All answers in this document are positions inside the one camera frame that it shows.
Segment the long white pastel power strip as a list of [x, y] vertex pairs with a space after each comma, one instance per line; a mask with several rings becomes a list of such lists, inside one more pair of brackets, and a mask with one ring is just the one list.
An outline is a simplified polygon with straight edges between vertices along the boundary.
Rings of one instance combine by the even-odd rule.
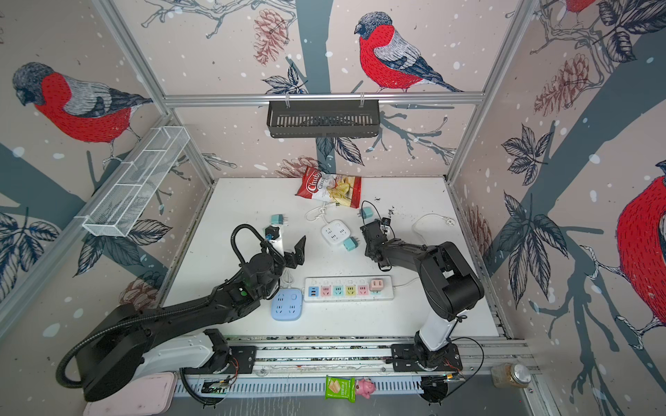
[[[370, 281], [377, 278], [383, 279], [384, 289], [371, 292]], [[391, 276], [307, 277], [304, 289], [307, 303], [374, 302], [395, 298]]]

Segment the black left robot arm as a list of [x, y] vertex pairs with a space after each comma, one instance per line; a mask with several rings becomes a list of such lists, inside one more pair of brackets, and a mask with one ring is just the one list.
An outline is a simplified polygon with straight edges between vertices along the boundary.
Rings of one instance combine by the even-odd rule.
[[230, 279], [207, 296], [166, 308], [117, 307], [62, 357], [55, 380], [64, 388], [83, 390], [88, 402], [106, 399], [137, 378], [138, 370], [148, 363], [148, 353], [197, 331], [208, 338], [213, 352], [202, 367], [224, 369], [230, 355], [217, 326], [250, 315], [275, 296], [284, 270], [304, 264], [306, 241], [301, 237], [292, 252], [280, 252], [253, 226], [238, 225], [230, 244], [239, 271]]

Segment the pink charger plug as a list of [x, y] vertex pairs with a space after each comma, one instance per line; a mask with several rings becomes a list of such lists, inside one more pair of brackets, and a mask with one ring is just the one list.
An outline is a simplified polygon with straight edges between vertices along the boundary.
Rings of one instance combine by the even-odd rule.
[[383, 279], [377, 278], [372, 279], [369, 284], [369, 289], [371, 292], [380, 292], [384, 289]]

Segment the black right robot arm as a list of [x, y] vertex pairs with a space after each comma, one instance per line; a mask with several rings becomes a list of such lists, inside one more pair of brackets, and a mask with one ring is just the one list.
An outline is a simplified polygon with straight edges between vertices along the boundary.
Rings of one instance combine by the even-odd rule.
[[430, 312], [411, 344], [391, 346], [387, 362], [397, 373], [419, 369], [460, 372], [459, 350], [452, 334], [484, 298], [484, 286], [454, 243], [411, 244], [388, 237], [388, 228], [387, 218], [364, 220], [365, 256], [382, 272], [403, 268], [416, 273]]

